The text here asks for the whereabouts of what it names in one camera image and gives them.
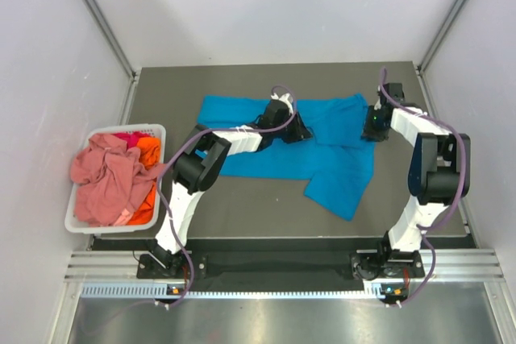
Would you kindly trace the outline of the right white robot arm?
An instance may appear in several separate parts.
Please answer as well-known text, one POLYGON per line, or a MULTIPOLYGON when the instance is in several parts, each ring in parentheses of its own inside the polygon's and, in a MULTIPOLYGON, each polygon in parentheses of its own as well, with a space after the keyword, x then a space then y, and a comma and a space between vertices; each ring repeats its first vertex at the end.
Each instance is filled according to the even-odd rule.
POLYGON ((412 147, 407 186, 410 198, 397 223, 387 232, 389 248, 378 253, 378 270, 395 276, 406 265, 403 253, 419 249, 422 236, 444 213, 452 215, 470 187, 471 139, 405 101, 402 84, 378 87, 368 107, 362 139, 383 142, 395 131, 412 147))

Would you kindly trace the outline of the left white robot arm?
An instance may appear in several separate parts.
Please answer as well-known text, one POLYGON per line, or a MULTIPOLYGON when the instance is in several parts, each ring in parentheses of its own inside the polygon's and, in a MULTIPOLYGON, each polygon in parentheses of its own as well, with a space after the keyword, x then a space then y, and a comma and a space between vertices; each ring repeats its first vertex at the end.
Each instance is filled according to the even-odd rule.
POLYGON ((164 202, 167 215, 156 234, 156 244, 163 249, 155 258, 156 269, 168 277, 181 271, 183 258, 178 252, 186 245, 195 209, 218 179, 227 157, 263 151, 275 139, 291 144, 311 138, 290 93, 272 93, 264 112, 247 125, 209 128, 197 124, 165 167, 172 172, 172 192, 164 202))

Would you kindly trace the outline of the blue t shirt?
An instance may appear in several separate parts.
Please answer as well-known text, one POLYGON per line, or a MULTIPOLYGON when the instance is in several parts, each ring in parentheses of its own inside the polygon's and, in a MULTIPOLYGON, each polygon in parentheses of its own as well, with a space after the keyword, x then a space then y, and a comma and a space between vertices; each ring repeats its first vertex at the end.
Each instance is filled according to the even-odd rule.
POLYGON ((344 220, 353 219, 374 173, 374 143, 362 139, 368 104, 355 94, 346 98, 285 99, 280 105, 296 110, 310 139, 287 144, 281 139, 263 151, 227 157, 222 175, 307 180, 306 197, 344 220))

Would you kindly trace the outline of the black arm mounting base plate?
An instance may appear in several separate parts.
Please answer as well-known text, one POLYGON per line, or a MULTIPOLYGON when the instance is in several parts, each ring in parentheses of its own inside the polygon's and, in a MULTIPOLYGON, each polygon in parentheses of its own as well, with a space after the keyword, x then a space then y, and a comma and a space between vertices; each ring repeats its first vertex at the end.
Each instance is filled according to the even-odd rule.
POLYGON ((192 238, 172 255, 154 239, 95 238, 92 251, 142 251, 140 280, 192 280, 191 290, 357 290, 363 280, 425 276, 421 255, 382 238, 192 238))

